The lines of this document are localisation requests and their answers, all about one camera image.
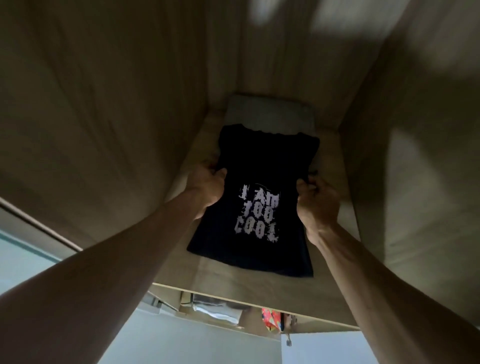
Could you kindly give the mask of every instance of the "black garment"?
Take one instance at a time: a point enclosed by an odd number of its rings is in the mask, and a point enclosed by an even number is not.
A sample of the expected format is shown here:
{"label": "black garment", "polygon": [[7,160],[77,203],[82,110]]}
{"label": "black garment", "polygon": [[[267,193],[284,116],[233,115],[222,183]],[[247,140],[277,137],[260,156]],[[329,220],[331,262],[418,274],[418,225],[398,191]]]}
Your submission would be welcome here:
{"label": "black garment", "polygon": [[296,182],[307,180],[319,139],[236,124],[223,127],[218,143],[217,168],[228,170],[225,190],[187,250],[236,267],[312,277]]}

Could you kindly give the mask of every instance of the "gray folded garment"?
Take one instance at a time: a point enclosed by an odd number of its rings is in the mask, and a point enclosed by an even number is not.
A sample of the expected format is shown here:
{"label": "gray folded garment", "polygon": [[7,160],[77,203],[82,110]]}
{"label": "gray folded garment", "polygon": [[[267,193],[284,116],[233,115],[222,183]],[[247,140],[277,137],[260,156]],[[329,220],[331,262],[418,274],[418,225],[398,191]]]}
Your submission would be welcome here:
{"label": "gray folded garment", "polygon": [[218,298],[213,298],[213,297],[208,297],[208,296],[202,296],[201,294],[193,294],[193,303],[199,303],[199,304],[206,304],[209,306],[223,306],[223,307],[230,307],[234,308],[236,310],[243,310],[246,311],[250,309],[250,306],[237,303],[237,302],[231,302],[231,301],[224,301],[220,300]]}

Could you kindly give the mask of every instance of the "person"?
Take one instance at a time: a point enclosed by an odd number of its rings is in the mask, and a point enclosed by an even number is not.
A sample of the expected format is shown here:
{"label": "person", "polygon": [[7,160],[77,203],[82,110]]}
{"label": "person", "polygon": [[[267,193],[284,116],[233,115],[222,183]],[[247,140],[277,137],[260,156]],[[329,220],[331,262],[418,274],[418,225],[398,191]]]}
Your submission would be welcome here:
{"label": "person", "polygon": [[[190,223],[222,196],[226,170],[196,166],[185,190],[119,234],[0,296],[9,363],[96,363]],[[379,363],[478,363],[480,332],[388,270],[338,223],[339,197],[299,180],[297,212]]]}

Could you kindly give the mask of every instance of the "finger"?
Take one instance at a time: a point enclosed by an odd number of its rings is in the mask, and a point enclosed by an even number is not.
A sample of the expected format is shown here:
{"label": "finger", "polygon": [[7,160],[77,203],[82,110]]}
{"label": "finger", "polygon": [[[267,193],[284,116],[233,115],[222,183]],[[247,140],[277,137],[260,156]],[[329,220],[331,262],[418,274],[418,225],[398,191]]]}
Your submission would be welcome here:
{"label": "finger", "polygon": [[216,171],[215,175],[224,180],[225,177],[227,176],[227,169],[226,169],[226,168],[222,168],[222,169]]}
{"label": "finger", "polygon": [[297,180],[297,192],[299,193],[300,196],[308,193],[308,185],[301,178]]}

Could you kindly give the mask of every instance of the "person's right hand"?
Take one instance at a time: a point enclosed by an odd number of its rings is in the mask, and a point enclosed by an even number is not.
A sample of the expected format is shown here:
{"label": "person's right hand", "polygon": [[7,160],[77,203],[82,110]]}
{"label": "person's right hand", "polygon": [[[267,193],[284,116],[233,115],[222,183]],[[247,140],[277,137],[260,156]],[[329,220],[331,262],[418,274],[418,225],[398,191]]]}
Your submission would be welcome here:
{"label": "person's right hand", "polygon": [[338,192],[320,176],[309,177],[309,184],[299,179],[297,191],[297,214],[305,225],[308,240],[317,245],[319,232],[336,224],[340,209]]}

